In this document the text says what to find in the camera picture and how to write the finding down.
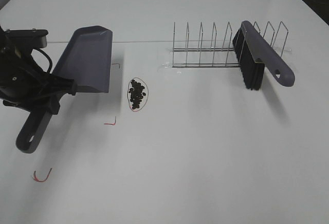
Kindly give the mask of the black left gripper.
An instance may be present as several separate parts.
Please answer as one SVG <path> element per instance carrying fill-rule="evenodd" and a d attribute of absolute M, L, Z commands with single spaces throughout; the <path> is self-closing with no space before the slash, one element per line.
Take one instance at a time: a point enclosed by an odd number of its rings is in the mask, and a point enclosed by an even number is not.
<path fill-rule="evenodd" d="M 24 58 L 9 53 L 1 52 L 1 99 L 5 106 L 17 107 L 26 111 L 35 108 L 46 110 L 52 115 L 57 115 L 60 110 L 58 97 L 51 97 L 56 94 L 69 94 L 75 96 L 77 84 L 73 79 L 66 79 L 50 74 L 53 62 L 50 56 L 41 52 L 48 60 L 46 72 L 41 70 L 41 84 L 24 67 Z"/>

